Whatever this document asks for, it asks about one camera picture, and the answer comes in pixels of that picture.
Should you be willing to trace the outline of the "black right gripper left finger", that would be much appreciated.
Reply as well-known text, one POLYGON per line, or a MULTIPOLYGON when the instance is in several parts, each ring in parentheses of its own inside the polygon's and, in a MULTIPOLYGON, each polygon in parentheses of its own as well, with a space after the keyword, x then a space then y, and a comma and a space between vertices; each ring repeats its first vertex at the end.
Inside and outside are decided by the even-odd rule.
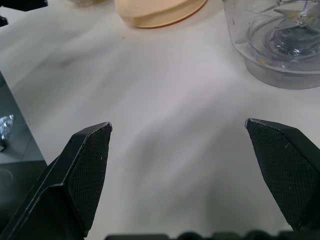
POLYGON ((0 240, 84 240, 105 182, 112 125, 73 134, 0 233, 0 240))

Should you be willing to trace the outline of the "beige round lid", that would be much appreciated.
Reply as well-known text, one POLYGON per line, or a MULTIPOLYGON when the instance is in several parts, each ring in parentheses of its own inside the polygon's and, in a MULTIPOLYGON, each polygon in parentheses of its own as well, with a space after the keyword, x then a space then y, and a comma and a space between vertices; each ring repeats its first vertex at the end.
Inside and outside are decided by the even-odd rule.
POLYGON ((177 23, 200 10, 208 0, 114 0, 120 18, 137 28, 177 23))

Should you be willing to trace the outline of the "crumpled shiny plastic wrap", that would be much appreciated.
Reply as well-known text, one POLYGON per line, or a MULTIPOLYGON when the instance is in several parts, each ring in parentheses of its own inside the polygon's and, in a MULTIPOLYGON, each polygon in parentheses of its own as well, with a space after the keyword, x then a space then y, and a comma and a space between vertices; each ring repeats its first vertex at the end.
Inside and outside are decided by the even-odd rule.
POLYGON ((0 152, 6 148, 7 141, 9 140, 15 115, 10 114, 0 117, 0 152))

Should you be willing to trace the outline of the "clear plastic jar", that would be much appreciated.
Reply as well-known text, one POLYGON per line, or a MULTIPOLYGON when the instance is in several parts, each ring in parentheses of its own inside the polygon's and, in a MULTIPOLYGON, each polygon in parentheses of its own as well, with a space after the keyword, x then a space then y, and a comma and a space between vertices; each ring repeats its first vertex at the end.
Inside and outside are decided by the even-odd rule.
POLYGON ((230 40, 268 85, 320 87, 320 0, 222 0, 230 40))

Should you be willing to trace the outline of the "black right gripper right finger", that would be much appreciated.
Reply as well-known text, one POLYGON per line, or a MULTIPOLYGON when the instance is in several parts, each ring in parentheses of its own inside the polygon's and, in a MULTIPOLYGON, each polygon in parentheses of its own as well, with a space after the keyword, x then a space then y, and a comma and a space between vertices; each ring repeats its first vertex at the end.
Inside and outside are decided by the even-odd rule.
POLYGON ((295 231, 320 230, 320 148, 299 129, 260 119, 245 122, 269 191, 295 231))

